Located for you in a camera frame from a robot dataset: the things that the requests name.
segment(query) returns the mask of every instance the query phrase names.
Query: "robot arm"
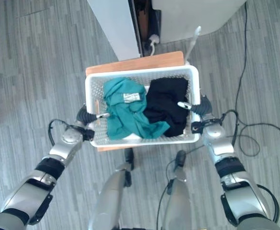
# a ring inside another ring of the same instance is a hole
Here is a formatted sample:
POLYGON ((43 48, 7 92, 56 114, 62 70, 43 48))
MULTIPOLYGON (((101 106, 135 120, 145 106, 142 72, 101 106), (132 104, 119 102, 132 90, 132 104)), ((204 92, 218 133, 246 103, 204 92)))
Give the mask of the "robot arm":
POLYGON ((239 230, 280 230, 270 220, 268 204, 257 184, 234 155, 233 146, 226 138, 224 128, 219 123, 209 123, 215 121, 211 105, 206 105, 205 111, 202 115, 202 120, 206 121, 202 141, 208 148, 221 179, 224 190, 221 201, 228 221, 239 230))
POLYGON ((92 135, 93 131, 85 129, 85 125, 97 117, 101 116, 87 114, 85 106, 79 111, 74 125, 68 127, 49 154, 8 196, 0 212, 1 230, 23 230, 28 224, 37 224, 42 219, 53 198, 50 193, 57 179, 82 142, 92 135))

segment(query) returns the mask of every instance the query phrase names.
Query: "black cable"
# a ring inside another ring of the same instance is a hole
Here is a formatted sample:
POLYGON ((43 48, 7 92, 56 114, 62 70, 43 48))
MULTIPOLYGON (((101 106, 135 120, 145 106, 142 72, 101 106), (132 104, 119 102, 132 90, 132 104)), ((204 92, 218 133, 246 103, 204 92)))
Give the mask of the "black cable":
POLYGON ((265 190, 266 192, 268 192, 269 195, 272 197, 272 200, 273 200, 273 203, 274 203, 274 217, 273 217, 272 221, 277 223, 279 221, 279 217, 280 217, 280 205, 278 203, 278 200, 276 199, 274 194, 269 189, 267 189, 265 186, 262 186, 260 184, 258 184, 257 186, 259 188, 265 190))
MULTIPOLYGON (((204 145, 201 145, 201 146, 199 146, 199 147, 196 147, 196 148, 190 150, 189 152, 186 153, 186 155, 188 155, 188 154, 190 154, 190 153, 192 153, 192 152, 194 152, 194 151, 196 151, 196 150, 199 150, 199 149, 202 148, 202 147, 204 147, 204 145)), ((175 161, 175 159, 171 160, 171 161, 167 164, 167 166, 166 166, 166 168, 165 168, 165 176, 166 176, 166 178, 167 178, 168 183, 170 182, 169 176, 168 176, 168 167, 169 167, 169 165, 170 165, 172 162, 174 162, 174 161, 175 161)))
POLYGON ((244 34, 245 34, 245 57, 244 57, 244 67, 242 69, 241 75, 239 77, 239 84, 238 84, 238 89, 237 89, 237 93, 236 93, 236 99, 235 99, 235 110, 237 110, 237 103, 238 103, 238 96, 239 96, 239 92, 241 89, 241 84, 242 84, 242 77, 244 76, 245 73, 245 68, 246 68, 246 61, 247 61, 247 39, 246 39, 246 25, 247 25, 247 2, 245 2, 245 29, 244 29, 244 34))
MULTIPOLYGON (((243 133, 243 131, 245 131, 246 128, 248 128, 248 127, 253 127, 253 126, 270 126, 270 127, 276 128, 277 130, 280 131, 280 127, 278 127, 278 126, 276 126, 276 125, 274 125, 274 124, 261 122, 261 123, 254 123, 254 124, 249 124, 249 125, 244 126, 244 127, 240 130, 239 135, 241 136, 242 133, 243 133)), ((259 154, 259 152, 258 152, 257 154, 255 154, 255 155, 247 154, 247 153, 244 151, 244 149, 242 148, 241 139, 240 139, 240 138, 239 138, 239 148, 240 148, 241 152, 242 152, 244 155, 248 156, 248 157, 254 157, 254 156, 256 156, 256 155, 259 154)))
POLYGON ((52 144, 52 146, 55 145, 55 142, 54 142, 54 139, 53 139, 53 135, 52 135, 52 130, 51 130, 51 129, 53 128, 53 127, 52 127, 52 124, 53 124, 54 121, 59 121, 59 122, 61 122, 62 124, 65 124, 66 127, 70 127, 70 125, 69 125, 68 123, 66 123, 65 121, 60 120, 60 119, 52 119, 52 120, 49 122, 47 132, 48 132, 49 141, 50 141, 50 143, 52 144))
POLYGON ((160 210, 160 206, 161 206, 161 201, 162 201, 162 199, 163 199, 164 193, 166 192, 168 186, 169 186, 169 183, 168 183, 167 186, 164 188, 163 193, 162 193, 162 195, 161 195, 161 197, 160 197, 160 200, 159 200, 159 205, 158 205, 158 210, 157 210, 156 230, 158 230, 158 219, 159 219, 159 210, 160 210))
MULTIPOLYGON (((248 16, 247 16, 247 2, 245 2, 245 29, 244 29, 244 39, 245 39, 245 46, 244 46, 244 66, 243 66, 243 69, 242 69, 242 72, 241 72, 241 75, 240 75, 240 78, 239 78, 239 84, 238 84, 238 89, 237 89, 237 93, 236 93, 236 99, 235 99, 235 111, 237 112, 237 104, 238 104, 238 98, 239 98, 239 93, 240 93, 240 90, 241 90, 241 85, 242 85, 242 78, 244 76, 244 73, 245 73, 245 68, 246 68, 246 62, 247 62, 247 38, 246 38, 246 26, 247 26, 247 19, 248 19, 248 16)), ((236 121, 239 121, 242 125, 244 125, 244 127, 242 127, 242 129, 240 130, 240 133, 239 135, 237 135, 237 131, 238 131, 238 124, 236 123, 236 128, 235 128, 235 132, 234 132, 234 137, 233 137, 233 140, 232 140, 232 144, 234 143, 235 144, 235 140, 236 140, 236 137, 239 136, 239 149, 241 150, 241 152, 246 155, 246 156, 249 156, 249 157, 254 157, 258 154, 258 152, 255 154, 255 155, 250 155, 250 154, 247 154, 244 149, 242 148, 242 145, 241 145, 241 138, 240 137, 243 137, 243 131, 248 128, 248 127, 253 127, 253 126, 270 126, 270 127, 274 127, 276 128, 278 131, 280 131, 280 127, 274 125, 274 124, 271 124, 271 123, 264 123, 264 122, 260 122, 260 123, 253 123, 253 124, 247 124, 246 122, 243 122, 238 116, 236 116, 236 121)))
POLYGON ((226 115, 228 115, 229 113, 234 113, 235 116, 236 116, 235 131, 234 131, 233 138, 232 138, 232 146, 234 147, 234 146, 235 146, 235 143, 236 143, 236 139, 237 139, 237 133, 238 133, 239 114, 238 114, 238 112, 237 112, 236 110, 230 109, 230 110, 226 111, 224 114, 222 114, 222 117, 221 117, 221 121, 222 121, 222 122, 223 122, 223 120, 225 119, 226 115))

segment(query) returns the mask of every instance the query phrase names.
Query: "plastic basket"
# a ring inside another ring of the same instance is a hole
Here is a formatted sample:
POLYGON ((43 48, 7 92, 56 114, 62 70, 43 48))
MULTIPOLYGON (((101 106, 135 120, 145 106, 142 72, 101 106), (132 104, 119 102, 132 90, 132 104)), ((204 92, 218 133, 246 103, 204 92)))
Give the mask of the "plastic basket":
MULTIPOLYGON (((108 73, 94 73, 87 76, 85 81, 87 112, 100 114, 106 111, 107 105, 103 100, 103 85, 116 77, 125 77, 145 86, 148 90, 151 80, 158 78, 185 78, 188 80, 186 98, 192 104, 200 104, 198 70, 194 66, 178 66, 157 69, 142 69, 108 73)), ((110 140, 107 136, 107 120, 101 118, 92 123, 91 128, 95 131, 91 144, 95 147, 118 147, 118 146, 142 146, 193 143, 200 138, 199 134, 192 134, 191 122, 200 121, 195 113, 187 117, 187 125, 184 133, 180 136, 168 138, 161 136, 156 139, 142 139, 132 134, 121 140, 110 140)))

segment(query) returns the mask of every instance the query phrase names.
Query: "teal cloth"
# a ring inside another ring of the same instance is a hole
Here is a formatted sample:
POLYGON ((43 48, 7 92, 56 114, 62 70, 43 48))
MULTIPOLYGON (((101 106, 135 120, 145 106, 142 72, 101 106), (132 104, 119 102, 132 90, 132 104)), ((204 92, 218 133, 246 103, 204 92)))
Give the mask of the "teal cloth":
POLYGON ((170 126, 165 121, 149 123, 143 114, 146 108, 145 88, 127 78, 115 78, 104 83, 104 100, 107 103, 107 134, 111 140, 122 139, 131 133, 141 138, 157 138, 170 126), (138 93, 140 100, 124 102, 124 93, 138 93))

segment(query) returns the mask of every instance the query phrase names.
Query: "gray carpet floor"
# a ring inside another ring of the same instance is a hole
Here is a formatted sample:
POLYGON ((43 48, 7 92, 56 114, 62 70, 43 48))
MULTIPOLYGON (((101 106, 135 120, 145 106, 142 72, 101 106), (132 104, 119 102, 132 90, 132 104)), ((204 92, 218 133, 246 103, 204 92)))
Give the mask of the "gray carpet floor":
MULTIPOLYGON (((238 110, 248 123, 280 126, 280 0, 250 0, 248 16, 248 61, 238 110)), ((234 107, 243 68, 244 19, 241 8, 220 30, 201 36, 190 57, 200 72, 201 91, 212 100, 216 116, 234 107)), ((186 51, 187 45, 187 40, 159 45, 156 53, 186 51)), ((48 122, 75 119, 85 100, 85 68, 116 60, 86 0, 0 1, 0 207, 5 196, 49 152, 48 122)), ((232 115, 224 127, 230 135, 232 115)), ((56 128, 55 138, 62 130, 56 128)), ((255 181, 268 187, 280 203, 280 132, 261 126, 246 134, 256 137, 261 152, 247 157, 236 147, 237 156, 255 181)), ((135 148, 136 168, 133 186, 123 197, 122 227, 155 229, 166 164, 180 149, 188 151, 198 145, 135 148)), ((256 151, 248 139, 243 139, 243 146, 249 154, 256 151)), ((121 162, 122 150, 98 153, 84 143, 54 189, 45 217, 28 229, 87 229, 98 192, 121 162)), ((223 213, 219 178, 205 149, 188 155, 186 173, 192 229, 233 229, 223 213)))

